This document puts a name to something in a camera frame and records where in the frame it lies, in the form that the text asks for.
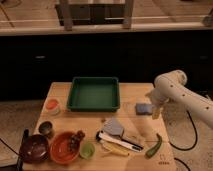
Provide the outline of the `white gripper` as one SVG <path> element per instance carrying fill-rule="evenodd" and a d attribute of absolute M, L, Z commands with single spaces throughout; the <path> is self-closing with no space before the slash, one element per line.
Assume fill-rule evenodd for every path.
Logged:
<path fill-rule="evenodd" d="M 157 88 L 153 88 L 146 94 L 150 99 L 151 104 L 154 106 L 152 109 L 152 118 L 158 119 L 161 113 L 161 107 L 169 101 L 169 98 L 161 93 Z"/>

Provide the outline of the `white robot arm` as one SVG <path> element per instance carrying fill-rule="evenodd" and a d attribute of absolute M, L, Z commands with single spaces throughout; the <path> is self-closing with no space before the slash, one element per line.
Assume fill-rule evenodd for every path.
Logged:
<path fill-rule="evenodd" d="M 182 70 L 158 75 L 154 80 L 154 88 L 148 93 L 151 104 L 155 109 L 160 109 L 172 99 L 213 129 L 213 101 L 187 89 L 186 83 L 187 75 Z"/>

